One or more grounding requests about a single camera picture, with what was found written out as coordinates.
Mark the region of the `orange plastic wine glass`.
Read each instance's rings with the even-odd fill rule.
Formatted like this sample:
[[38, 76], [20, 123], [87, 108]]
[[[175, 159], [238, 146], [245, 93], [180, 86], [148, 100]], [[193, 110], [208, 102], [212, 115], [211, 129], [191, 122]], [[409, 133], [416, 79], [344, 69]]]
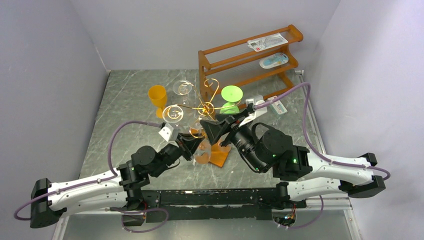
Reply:
[[167, 90], [162, 85], [154, 85], [148, 90], [148, 97], [151, 103], [157, 108], [156, 116], [160, 119], [163, 118], [163, 110], [167, 104]]

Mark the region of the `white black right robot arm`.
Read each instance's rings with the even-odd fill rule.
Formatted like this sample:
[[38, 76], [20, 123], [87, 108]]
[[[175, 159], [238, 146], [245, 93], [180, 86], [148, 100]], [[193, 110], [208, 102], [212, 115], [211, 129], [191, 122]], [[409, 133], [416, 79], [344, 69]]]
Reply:
[[373, 153], [356, 158], [324, 155], [294, 145], [290, 135], [267, 125], [258, 137], [257, 125], [244, 123], [242, 113], [222, 115], [199, 123], [211, 144], [233, 145], [246, 165], [257, 174], [272, 172], [279, 182], [261, 190], [258, 204], [269, 209], [302, 207], [307, 198], [346, 193], [354, 199], [371, 198], [386, 189], [376, 175]]

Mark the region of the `green plastic wine glass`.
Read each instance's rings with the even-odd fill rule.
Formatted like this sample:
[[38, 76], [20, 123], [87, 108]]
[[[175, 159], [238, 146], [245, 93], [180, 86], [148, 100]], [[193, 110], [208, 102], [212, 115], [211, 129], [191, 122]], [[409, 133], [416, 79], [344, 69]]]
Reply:
[[238, 104], [243, 98], [243, 90], [236, 85], [228, 85], [221, 91], [221, 97], [226, 103], [219, 109], [220, 114], [238, 114]]

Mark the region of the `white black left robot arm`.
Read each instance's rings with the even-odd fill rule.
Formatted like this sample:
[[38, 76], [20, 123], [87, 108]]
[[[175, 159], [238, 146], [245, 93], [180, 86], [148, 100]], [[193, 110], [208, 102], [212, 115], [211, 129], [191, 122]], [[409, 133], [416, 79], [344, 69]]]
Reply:
[[48, 227], [62, 217], [99, 208], [137, 210], [144, 200], [141, 188], [150, 183], [150, 177], [159, 177], [181, 157], [190, 161], [203, 140], [203, 136], [179, 133], [175, 144], [160, 151], [149, 145], [140, 147], [114, 171], [68, 182], [41, 178], [30, 195], [29, 226]]

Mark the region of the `clear wine glass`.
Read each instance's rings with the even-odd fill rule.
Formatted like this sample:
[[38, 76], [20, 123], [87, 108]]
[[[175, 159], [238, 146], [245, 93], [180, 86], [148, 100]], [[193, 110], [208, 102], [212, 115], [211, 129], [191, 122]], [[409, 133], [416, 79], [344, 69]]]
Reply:
[[189, 122], [188, 127], [189, 133], [191, 135], [203, 137], [203, 140], [201, 141], [193, 155], [195, 162], [198, 164], [207, 164], [210, 162], [211, 159], [212, 147], [209, 143], [206, 133], [204, 132], [203, 127], [200, 124], [200, 120], [202, 119], [203, 118], [201, 116], [196, 116]]
[[182, 110], [189, 110], [193, 106], [193, 87], [194, 85], [188, 80], [179, 80], [173, 84], [174, 103]]
[[164, 124], [169, 124], [172, 127], [179, 129], [180, 132], [185, 131], [185, 127], [181, 121], [184, 118], [184, 110], [178, 104], [169, 105], [162, 111], [162, 119]]

